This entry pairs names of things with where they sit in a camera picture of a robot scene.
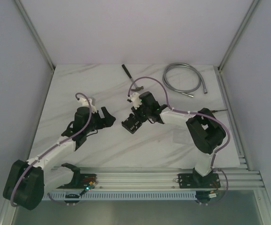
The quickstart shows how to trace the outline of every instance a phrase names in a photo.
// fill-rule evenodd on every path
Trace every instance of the white table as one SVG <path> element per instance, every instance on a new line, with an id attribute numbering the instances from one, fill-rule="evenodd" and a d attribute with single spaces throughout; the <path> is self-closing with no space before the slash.
<path id="1" fill-rule="evenodd" d="M 166 65 L 126 67 L 134 79 L 150 76 L 161 81 Z M 187 111 L 197 111 L 203 107 L 210 110 L 225 109 L 213 66 L 194 67 L 202 74 L 208 94 L 203 93 L 202 87 L 193 93 L 194 98 L 168 90 L 171 106 Z M 180 89 L 190 89 L 198 82 L 197 76 L 186 69 L 173 69 L 168 77 L 172 85 Z M 159 84 L 148 79 L 140 80 L 137 84 L 144 86 L 140 93 L 150 91 L 160 105 L 165 104 L 164 92 Z M 83 92 L 96 99 L 97 109 L 105 106 L 117 120 L 112 127 L 90 136 L 75 153 L 64 158 L 63 162 L 81 167 L 193 168 L 198 150 L 185 127 L 146 122 L 133 135 L 122 127 L 121 122 L 131 113 L 132 104 L 126 101 L 130 85 L 131 81 L 119 64 L 57 65 L 30 156 L 34 157 L 57 141 L 80 107 L 74 97 L 75 93 Z M 215 113 L 215 116 L 230 128 L 226 112 Z M 176 131 L 180 130 L 184 135 L 182 144 L 173 140 Z M 214 166 L 239 165 L 232 136 L 230 144 L 217 155 Z"/>

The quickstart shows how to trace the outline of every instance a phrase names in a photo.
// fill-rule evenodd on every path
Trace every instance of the purple cable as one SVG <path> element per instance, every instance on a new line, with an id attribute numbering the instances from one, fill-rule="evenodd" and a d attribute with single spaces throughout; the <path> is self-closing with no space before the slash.
<path id="1" fill-rule="evenodd" d="M 88 101 L 88 103 L 90 102 L 89 99 L 88 99 L 88 97 L 86 97 L 85 94 L 80 93 L 80 92 L 78 92 L 78 93 L 75 94 L 75 98 L 76 98 L 77 100 L 79 100 L 78 95 L 82 95 L 82 96 Z M 66 138 L 66 139 L 64 139 L 64 140 L 62 140 L 62 141 L 60 141 L 60 142 L 59 142 L 59 145 L 61 145 L 61 144 L 65 143 L 65 142 L 67 142 L 68 140 L 71 140 L 72 138 L 76 137 L 76 136 L 79 135 L 82 131 L 84 131 L 84 129 L 88 126 L 88 124 L 89 124 L 89 122 L 90 122 L 90 119 L 91 119 L 91 117 L 92 117 L 92 107 L 91 107 L 90 104 L 88 104 L 88 107 L 89 107 L 89 117 L 88 117 L 87 123 L 84 125 L 84 127 L 83 127 L 80 131 L 78 131 L 76 134 L 74 134 L 74 135 L 72 135 L 72 136 L 70 136 L 70 137 L 68 137 L 68 138 Z M 13 189 L 12 195 L 10 196 L 10 204 L 11 204 L 11 206 L 13 206 L 13 207 L 17 207 L 17 206 L 18 206 L 18 205 L 16 205 L 16 204 L 14 203 L 15 193 L 16 193 L 16 191 L 17 191 L 17 189 L 18 189 L 20 183 L 21 183 L 22 180 L 24 179 L 24 176 L 27 174 L 27 172 L 34 166 L 35 163 L 37 163 L 39 160 L 41 160 L 44 156 L 46 156 L 48 153 L 50 153 L 53 149 L 55 149 L 55 148 L 56 148 L 57 146 L 59 146 L 59 145 L 58 145 L 58 144 L 55 144 L 55 145 L 53 145 L 52 147 L 50 147 L 47 151 L 45 151 L 42 155 L 40 155 L 40 156 L 38 157 L 38 160 L 35 160 L 33 163 L 31 163 L 31 164 L 25 169 L 25 171 L 22 173 L 22 175 L 20 176 L 19 180 L 18 180 L 17 183 L 15 184 L 15 187 L 14 187 L 14 189 Z"/>
<path id="2" fill-rule="evenodd" d="M 214 117 L 211 117 L 211 116 L 208 116 L 208 115 L 199 113 L 199 112 L 182 111 L 182 110 L 174 109 L 173 107 L 170 106 L 170 104 L 169 104 L 169 102 L 168 102 L 168 93 L 167 93 L 167 90 L 165 90 L 165 87 L 163 86 L 163 84 L 162 84 L 160 81 L 158 81 L 157 79 L 152 78 L 152 77 L 149 77 L 149 76 L 142 76 L 142 77 L 140 77 L 140 78 L 135 79 L 135 80 L 132 82 L 132 84 L 131 84 L 131 86 L 130 86 L 130 88 L 129 88 L 129 90 L 128 90 L 128 96 L 130 96 L 131 88 L 132 88 L 132 86 L 134 85 L 134 83 L 135 83 L 136 81 L 138 81 L 138 80 L 141 80 L 141 79 L 150 79 L 150 80 L 156 81 L 156 82 L 162 87 L 162 89 L 164 90 L 164 94 L 165 94 L 165 98 L 166 98 L 166 101 L 167 101 L 168 108 L 169 108 L 170 110 L 172 110 L 172 111 L 174 111 L 174 112 L 176 112 L 176 113 L 183 113 L 183 114 L 188 114 L 188 113 L 189 113 L 189 114 L 191 114 L 191 115 L 203 116 L 203 117 L 206 117 L 206 118 L 208 118 L 208 119 L 211 119 L 211 120 L 217 122 L 218 124 L 220 124 L 220 125 L 224 128 L 224 130 L 225 130 L 225 132 L 226 132 L 226 134 L 227 134 L 227 141 L 226 141 L 226 143 L 224 143 L 222 146 L 220 146 L 217 150 L 214 151 L 214 154 L 213 154 L 213 157 L 212 157 L 212 160 L 211 160 L 211 164 L 210 164 L 211 169 L 214 170 L 213 164 L 214 164 L 214 161 L 215 161 L 216 154 L 217 154 L 219 151 L 221 151 L 224 147 L 226 147 L 226 146 L 230 143 L 231 134 L 230 134 L 228 128 L 227 128 L 222 122 L 220 122 L 219 120 L 217 120 L 217 119 L 214 118 Z M 222 171 L 222 169 L 219 169 L 219 171 L 221 171 L 221 172 L 224 174 L 225 178 L 226 178 L 226 183 L 227 183 L 227 185 L 226 185 L 226 193 L 227 193 L 227 191 L 228 191 L 228 189 L 229 189 L 229 183 L 228 183 L 227 176 L 226 176 L 225 172 Z"/>

